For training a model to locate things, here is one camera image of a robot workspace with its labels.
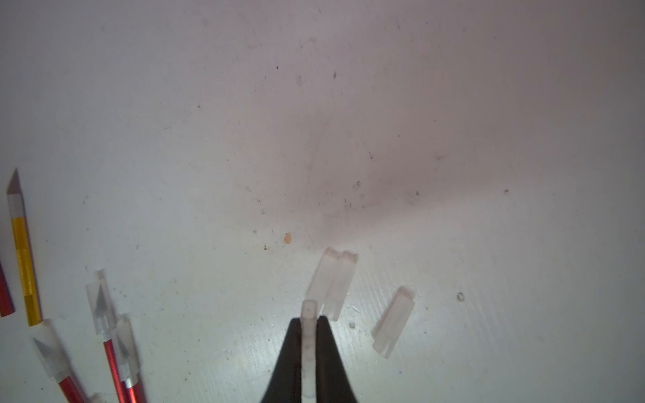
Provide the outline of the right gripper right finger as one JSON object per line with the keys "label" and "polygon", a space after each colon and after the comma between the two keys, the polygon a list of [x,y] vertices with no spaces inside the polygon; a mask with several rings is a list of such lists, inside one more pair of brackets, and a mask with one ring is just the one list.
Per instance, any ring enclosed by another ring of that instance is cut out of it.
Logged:
{"label": "right gripper right finger", "polygon": [[317,319],[317,403],[357,403],[327,317]]}

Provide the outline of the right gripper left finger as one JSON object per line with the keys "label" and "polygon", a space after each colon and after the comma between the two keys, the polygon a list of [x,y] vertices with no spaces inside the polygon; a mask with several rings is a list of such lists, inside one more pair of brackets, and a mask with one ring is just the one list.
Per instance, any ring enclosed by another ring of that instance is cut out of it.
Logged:
{"label": "right gripper left finger", "polygon": [[262,403],[302,402],[302,325],[290,321]]}

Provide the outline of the clear protective cap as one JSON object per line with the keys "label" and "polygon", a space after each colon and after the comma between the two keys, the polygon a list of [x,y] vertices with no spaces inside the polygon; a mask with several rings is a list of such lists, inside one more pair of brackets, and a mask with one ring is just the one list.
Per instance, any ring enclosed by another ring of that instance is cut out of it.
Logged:
{"label": "clear protective cap", "polygon": [[302,304],[300,323],[302,328],[302,397],[316,397],[316,333],[317,302],[305,300]]}
{"label": "clear protective cap", "polygon": [[307,300],[317,302],[319,312],[324,308],[328,298],[329,289],[335,277],[335,270],[339,263],[340,253],[333,248],[326,248],[318,262],[312,282],[307,291]]}
{"label": "clear protective cap", "polygon": [[349,287],[354,279],[357,263],[358,255],[350,251],[344,251],[339,258],[339,263],[329,288],[324,312],[322,313],[330,322],[339,320]]}
{"label": "clear protective cap", "polygon": [[391,356],[414,307],[413,292],[400,286],[372,333],[373,349],[384,359]]}

